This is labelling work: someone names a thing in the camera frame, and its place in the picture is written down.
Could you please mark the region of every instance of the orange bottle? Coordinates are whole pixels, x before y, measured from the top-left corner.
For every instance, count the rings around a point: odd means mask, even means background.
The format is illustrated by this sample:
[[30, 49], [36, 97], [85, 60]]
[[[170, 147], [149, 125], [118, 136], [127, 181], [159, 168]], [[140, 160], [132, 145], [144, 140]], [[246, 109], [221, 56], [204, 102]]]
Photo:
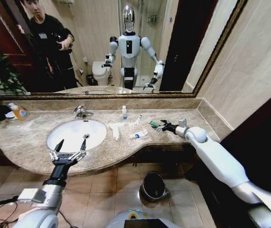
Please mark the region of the orange bottle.
[[9, 105], [10, 109], [13, 111], [13, 113], [15, 114], [17, 119], [25, 120], [29, 116], [29, 113], [26, 110], [18, 107], [14, 103], [9, 103], [8, 105]]

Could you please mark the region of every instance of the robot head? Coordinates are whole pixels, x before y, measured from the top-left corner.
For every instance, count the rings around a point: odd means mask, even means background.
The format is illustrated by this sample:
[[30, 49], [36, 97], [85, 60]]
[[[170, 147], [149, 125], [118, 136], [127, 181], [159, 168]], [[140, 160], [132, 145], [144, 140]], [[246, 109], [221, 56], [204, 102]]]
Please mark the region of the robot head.
[[135, 21], [133, 7], [130, 5], [126, 5], [122, 14], [125, 22], [126, 32], [131, 33], [133, 31]]

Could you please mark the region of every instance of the tile floor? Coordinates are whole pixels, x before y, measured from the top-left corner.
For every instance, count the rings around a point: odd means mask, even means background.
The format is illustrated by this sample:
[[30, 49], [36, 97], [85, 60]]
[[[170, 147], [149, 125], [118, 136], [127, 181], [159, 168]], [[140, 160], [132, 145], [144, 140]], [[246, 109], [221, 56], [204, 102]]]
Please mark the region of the tile floor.
[[[149, 171], [160, 173], [168, 190], [167, 196], [155, 203], [148, 203], [139, 195], [140, 184]], [[18, 195], [25, 187], [40, 187], [46, 178], [15, 170], [0, 188], [0, 200]], [[0, 218], [6, 218], [14, 208], [10, 204], [2, 207]], [[18, 202], [17, 211], [9, 220], [29, 209], [28, 204]], [[126, 164], [90, 177], [78, 175], [68, 178], [61, 211], [73, 225], [104, 228], [116, 214], [127, 209], [140, 209], [185, 228], [215, 228], [198, 185], [184, 178], [181, 166], [141, 163], [133, 167]], [[60, 228], [69, 227], [61, 215], [58, 218]]]

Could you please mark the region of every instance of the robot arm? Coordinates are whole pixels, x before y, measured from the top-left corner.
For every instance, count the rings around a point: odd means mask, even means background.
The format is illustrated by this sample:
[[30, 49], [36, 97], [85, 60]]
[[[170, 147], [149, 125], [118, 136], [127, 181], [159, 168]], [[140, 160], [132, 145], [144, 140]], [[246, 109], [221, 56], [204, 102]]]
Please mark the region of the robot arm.
[[271, 192], [250, 182], [244, 167], [221, 144], [213, 141], [204, 129], [200, 127], [189, 128], [186, 124], [186, 118], [180, 119], [178, 125], [165, 123], [161, 128], [163, 131], [169, 130], [185, 138], [196, 149], [198, 156], [212, 174], [219, 181], [228, 185], [240, 199], [249, 204], [264, 203], [271, 211]]
[[77, 164], [86, 155], [86, 140], [90, 135], [84, 135], [84, 141], [77, 153], [58, 154], [64, 140], [53, 151], [50, 151], [52, 163], [55, 165], [49, 179], [45, 180], [42, 189], [24, 189], [18, 200], [34, 202], [35, 208], [21, 214], [14, 228], [57, 228], [57, 213], [62, 202], [62, 191], [66, 185], [69, 168]]
[[156, 63], [155, 69], [153, 72], [153, 78], [151, 79], [150, 83], [146, 83], [143, 90], [148, 86], [150, 88], [153, 88], [152, 91], [155, 89], [155, 83], [163, 76], [164, 73], [164, 63], [156, 58], [156, 53], [147, 37], [144, 37], [140, 41], [141, 46], [145, 49], [145, 51], [148, 53], [148, 55], [153, 59], [153, 61]]
[[115, 61], [115, 53], [118, 47], [118, 41], [116, 37], [110, 37], [110, 53], [106, 55], [105, 64], [102, 67], [112, 67]]

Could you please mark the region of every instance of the mirror frame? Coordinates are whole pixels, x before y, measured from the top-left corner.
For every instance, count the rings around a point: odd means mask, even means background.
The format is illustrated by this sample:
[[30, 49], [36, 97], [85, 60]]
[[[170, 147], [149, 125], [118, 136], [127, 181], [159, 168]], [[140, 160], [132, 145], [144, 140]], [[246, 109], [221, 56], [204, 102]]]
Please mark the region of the mirror frame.
[[110, 94], [110, 95], [72, 95], [64, 93], [31, 93], [31, 95], [0, 96], [0, 100], [67, 100], [67, 99], [114, 99], [114, 98], [193, 98], [196, 97], [212, 66], [219, 56], [225, 42], [227, 41], [234, 25], [236, 24], [247, 0], [238, 0], [223, 31], [218, 39], [215, 48], [209, 57], [205, 68], [192, 93], [182, 92], [159, 92], [158, 94]]

